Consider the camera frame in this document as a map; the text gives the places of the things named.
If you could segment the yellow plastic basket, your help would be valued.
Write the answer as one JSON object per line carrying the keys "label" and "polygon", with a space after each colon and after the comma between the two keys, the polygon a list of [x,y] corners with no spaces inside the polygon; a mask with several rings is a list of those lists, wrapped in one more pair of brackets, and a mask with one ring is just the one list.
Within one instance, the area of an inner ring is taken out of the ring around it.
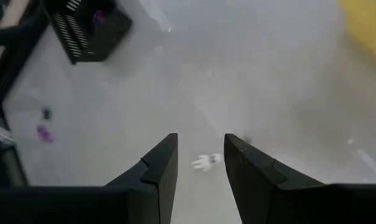
{"label": "yellow plastic basket", "polygon": [[346,12],[346,26],[361,45],[376,57],[376,0],[339,0]]}

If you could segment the white skeleton figure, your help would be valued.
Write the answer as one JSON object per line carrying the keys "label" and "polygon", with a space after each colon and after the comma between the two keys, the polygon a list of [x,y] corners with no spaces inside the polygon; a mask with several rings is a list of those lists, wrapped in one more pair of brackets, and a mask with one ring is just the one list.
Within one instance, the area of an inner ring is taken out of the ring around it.
{"label": "white skeleton figure", "polygon": [[202,154],[199,155],[197,160],[191,163],[194,169],[201,169],[203,171],[207,171],[214,164],[218,164],[223,161],[223,155],[221,154]]}

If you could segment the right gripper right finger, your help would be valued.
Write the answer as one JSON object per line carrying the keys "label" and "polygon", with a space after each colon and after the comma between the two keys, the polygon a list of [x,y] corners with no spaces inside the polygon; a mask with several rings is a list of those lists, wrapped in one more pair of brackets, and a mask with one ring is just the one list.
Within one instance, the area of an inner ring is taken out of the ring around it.
{"label": "right gripper right finger", "polygon": [[300,195],[324,184],[234,134],[224,136],[227,177],[242,224],[299,224],[308,221]]}

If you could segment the purple translucent witch hat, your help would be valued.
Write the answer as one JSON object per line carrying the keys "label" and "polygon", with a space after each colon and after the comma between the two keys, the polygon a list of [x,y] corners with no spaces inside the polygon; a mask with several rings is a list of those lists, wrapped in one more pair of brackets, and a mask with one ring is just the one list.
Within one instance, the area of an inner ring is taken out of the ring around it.
{"label": "purple translucent witch hat", "polygon": [[53,142],[52,134],[46,125],[40,124],[36,128],[37,135],[43,142]]}

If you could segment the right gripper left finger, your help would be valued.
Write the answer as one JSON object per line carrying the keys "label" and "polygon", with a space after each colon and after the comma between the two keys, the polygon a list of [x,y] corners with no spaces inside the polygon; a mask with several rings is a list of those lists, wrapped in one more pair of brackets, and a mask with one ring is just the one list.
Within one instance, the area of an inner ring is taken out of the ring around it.
{"label": "right gripper left finger", "polygon": [[177,178],[178,135],[170,133],[107,184],[123,190],[123,224],[171,224]]}

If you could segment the black plastic basket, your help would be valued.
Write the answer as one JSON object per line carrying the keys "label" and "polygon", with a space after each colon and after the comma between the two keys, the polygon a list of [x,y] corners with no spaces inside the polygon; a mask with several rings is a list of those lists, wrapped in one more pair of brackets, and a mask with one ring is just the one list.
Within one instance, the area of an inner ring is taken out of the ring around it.
{"label": "black plastic basket", "polygon": [[72,64],[106,60],[132,27],[117,0],[42,0],[42,7]]}

